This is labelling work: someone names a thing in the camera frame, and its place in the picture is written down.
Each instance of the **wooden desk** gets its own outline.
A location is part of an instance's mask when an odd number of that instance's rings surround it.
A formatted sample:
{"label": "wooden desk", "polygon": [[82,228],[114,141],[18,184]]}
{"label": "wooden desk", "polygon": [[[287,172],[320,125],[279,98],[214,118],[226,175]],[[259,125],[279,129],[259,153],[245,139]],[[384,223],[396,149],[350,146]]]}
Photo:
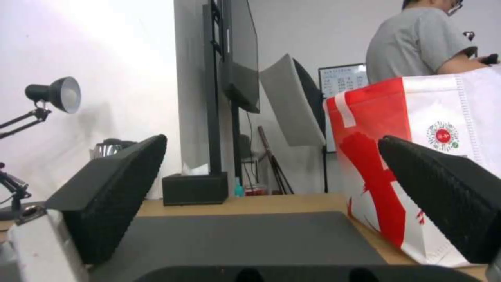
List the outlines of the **wooden desk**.
{"label": "wooden desk", "polygon": [[[162,201],[145,201],[138,216],[190,216],[190,215],[239,215],[277,214],[341,211],[346,213],[346,202],[340,195],[269,196],[229,198],[223,205],[164,207]],[[378,233],[366,228],[358,221],[350,219],[367,241],[389,264],[416,264],[401,250],[395,248]],[[0,229],[8,223],[0,222]],[[0,241],[5,234],[0,233]],[[462,268],[460,271],[480,280],[485,280],[485,266]]]}

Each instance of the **gray t-shirt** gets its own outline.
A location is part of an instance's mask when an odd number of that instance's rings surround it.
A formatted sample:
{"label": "gray t-shirt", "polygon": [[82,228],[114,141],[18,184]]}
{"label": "gray t-shirt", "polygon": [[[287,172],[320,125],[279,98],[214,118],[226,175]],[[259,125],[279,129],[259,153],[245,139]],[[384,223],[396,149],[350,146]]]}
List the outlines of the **gray t-shirt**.
{"label": "gray t-shirt", "polygon": [[396,76],[434,75],[460,52],[470,57],[475,51],[442,10],[405,9],[385,21],[372,39],[367,75],[370,83]]}

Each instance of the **black desk mat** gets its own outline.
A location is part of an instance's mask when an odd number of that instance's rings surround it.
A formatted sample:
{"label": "black desk mat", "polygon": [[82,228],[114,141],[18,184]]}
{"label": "black desk mat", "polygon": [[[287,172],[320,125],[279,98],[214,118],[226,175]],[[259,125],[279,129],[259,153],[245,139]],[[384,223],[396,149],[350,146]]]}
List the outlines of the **black desk mat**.
{"label": "black desk mat", "polygon": [[165,266],[386,264],[339,212],[142,217],[91,281],[134,281]]}

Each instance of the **light stand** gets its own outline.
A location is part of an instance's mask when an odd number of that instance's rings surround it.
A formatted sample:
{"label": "light stand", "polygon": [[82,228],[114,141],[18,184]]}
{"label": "light stand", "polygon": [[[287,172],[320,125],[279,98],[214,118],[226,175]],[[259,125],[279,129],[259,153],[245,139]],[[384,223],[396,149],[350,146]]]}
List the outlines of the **light stand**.
{"label": "light stand", "polygon": [[[0,129],[14,125],[32,116],[34,116],[36,120],[25,125],[21,125],[11,131],[0,132],[0,139],[14,135],[22,130],[46,121],[49,114],[52,113],[46,108],[47,102],[50,102],[56,108],[67,113],[75,113],[80,107],[80,86],[73,77],[58,79],[51,85],[29,85],[26,87],[25,94],[28,99],[35,103],[36,109],[0,124]],[[0,212],[0,220],[13,220],[17,218],[17,215],[21,210],[21,200],[31,197],[31,194],[27,192],[28,184],[21,179],[2,171],[4,167],[5,164],[0,163],[0,184],[7,188],[7,190],[9,190],[12,194],[12,206],[11,212]]]}

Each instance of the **shopping bag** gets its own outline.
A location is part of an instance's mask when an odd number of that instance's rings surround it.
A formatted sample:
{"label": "shopping bag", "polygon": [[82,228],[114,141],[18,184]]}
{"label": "shopping bag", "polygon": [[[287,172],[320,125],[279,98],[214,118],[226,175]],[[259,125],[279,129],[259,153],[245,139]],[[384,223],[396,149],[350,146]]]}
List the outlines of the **shopping bag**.
{"label": "shopping bag", "polygon": [[395,78],[339,93],[325,106],[349,215],[380,232],[418,263],[468,265],[403,191],[379,155],[377,141],[394,135],[470,158],[501,176],[501,68]]}

